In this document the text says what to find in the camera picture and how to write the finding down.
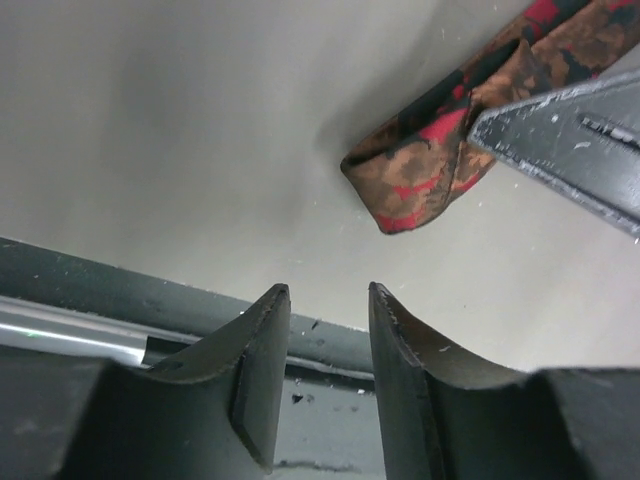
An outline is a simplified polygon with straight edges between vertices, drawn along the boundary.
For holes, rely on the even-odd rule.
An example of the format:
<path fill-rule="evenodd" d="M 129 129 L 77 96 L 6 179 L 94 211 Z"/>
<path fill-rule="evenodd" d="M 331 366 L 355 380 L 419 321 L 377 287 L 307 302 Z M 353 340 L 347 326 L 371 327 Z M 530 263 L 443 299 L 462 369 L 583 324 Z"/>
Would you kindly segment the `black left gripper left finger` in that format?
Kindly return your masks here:
<path fill-rule="evenodd" d="M 67 479 L 262 479 L 273 469 L 289 289 L 147 370 L 104 367 Z"/>

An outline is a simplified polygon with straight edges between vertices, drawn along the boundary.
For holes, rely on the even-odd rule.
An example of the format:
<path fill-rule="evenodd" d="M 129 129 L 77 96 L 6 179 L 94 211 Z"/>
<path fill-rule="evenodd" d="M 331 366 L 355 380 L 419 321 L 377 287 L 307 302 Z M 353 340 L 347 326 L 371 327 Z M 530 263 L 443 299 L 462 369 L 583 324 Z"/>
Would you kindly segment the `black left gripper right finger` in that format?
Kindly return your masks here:
<path fill-rule="evenodd" d="M 489 361 L 369 287 L 369 333 L 390 479 L 635 479 L 639 372 Z"/>

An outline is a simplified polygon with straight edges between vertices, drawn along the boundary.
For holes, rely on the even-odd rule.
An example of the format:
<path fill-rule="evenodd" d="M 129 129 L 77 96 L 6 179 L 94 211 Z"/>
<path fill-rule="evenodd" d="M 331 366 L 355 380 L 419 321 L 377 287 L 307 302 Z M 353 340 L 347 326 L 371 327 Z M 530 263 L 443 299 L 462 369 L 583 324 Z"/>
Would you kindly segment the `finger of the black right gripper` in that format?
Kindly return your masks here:
<path fill-rule="evenodd" d="M 467 140 L 638 237 L 638 70 L 488 109 Z"/>

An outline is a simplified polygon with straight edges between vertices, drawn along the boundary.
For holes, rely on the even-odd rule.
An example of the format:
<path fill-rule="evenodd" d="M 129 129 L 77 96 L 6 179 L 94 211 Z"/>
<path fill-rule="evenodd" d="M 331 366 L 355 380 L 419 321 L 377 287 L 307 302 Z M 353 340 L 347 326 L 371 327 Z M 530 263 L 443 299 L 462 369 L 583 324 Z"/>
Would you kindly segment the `brown red patterned tie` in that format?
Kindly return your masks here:
<path fill-rule="evenodd" d="M 414 230 L 493 166 L 466 140 L 482 111 L 594 79 L 638 43 L 636 1 L 534 1 L 357 144 L 341 171 L 382 233 Z"/>

